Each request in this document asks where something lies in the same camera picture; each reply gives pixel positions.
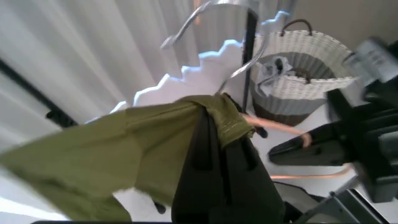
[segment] gray stripe on basket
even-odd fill
[[[329,67],[325,65],[325,63],[316,57],[305,53],[283,52],[262,57],[258,60],[258,62],[264,64],[268,61],[271,61],[274,56],[286,57],[292,67],[307,70],[310,73],[311,78],[336,78],[336,75]]]
[[[272,114],[280,115],[303,115],[313,113],[321,105],[326,103],[326,99],[318,100],[290,100],[280,99],[269,95],[263,97],[254,90],[254,82],[250,83],[250,92],[253,100]]]

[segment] basket handle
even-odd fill
[[[280,33],[280,36],[283,37],[283,36],[285,35],[285,30],[286,30],[286,28],[288,28],[288,26],[290,26],[290,25],[292,25],[292,24],[295,24],[295,23],[298,23],[298,22],[303,22],[303,23],[305,23],[305,24],[308,26],[309,35],[312,35],[312,26],[311,26],[310,22],[307,21],[306,19],[296,19],[296,20],[293,20],[293,21],[291,21],[291,22],[288,22],[288,23],[282,28],[282,32]]]
[[[290,71],[296,72],[296,77],[302,77],[305,78],[307,81],[305,84],[310,84],[311,83],[311,75],[310,72],[307,71],[306,69],[303,68],[292,68]]]

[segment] green cloth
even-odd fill
[[[2,154],[0,164],[72,220],[129,221],[112,193],[134,187],[171,205],[201,105],[221,147],[251,132],[227,96],[188,96],[68,128]]]

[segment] laundry basket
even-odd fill
[[[308,30],[285,31],[296,22],[306,23]],[[256,37],[255,51],[263,38]],[[268,41],[258,62],[266,63],[275,56],[286,57],[298,72],[297,76],[278,78],[271,93],[265,95],[255,89],[261,67],[258,64],[252,67],[250,92],[258,117],[296,126],[326,102],[327,91],[347,87],[356,79],[341,64],[351,51],[329,35],[312,31],[304,19],[286,24],[281,32],[269,34]]]

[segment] black rod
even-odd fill
[[[248,19],[246,21],[246,35],[244,37],[244,47],[243,47],[243,61],[242,61],[243,65],[253,58],[254,39],[256,38],[256,27],[257,27],[257,17],[252,12],[248,11]],[[243,104],[242,104],[242,109],[244,113],[246,112],[246,107],[248,105],[250,73],[251,69],[249,68],[246,71],[246,78],[244,81]]]
[[[46,114],[46,118],[50,119],[62,128],[77,125],[69,115],[67,115],[61,108],[55,103],[43,95],[39,90],[32,86],[25,78],[18,74],[14,69],[7,65],[3,60],[0,59],[0,71],[12,80],[15,84],[19,85],[22,89],[33,96],[37,101],[41,102],[46,106],[50,112]]]

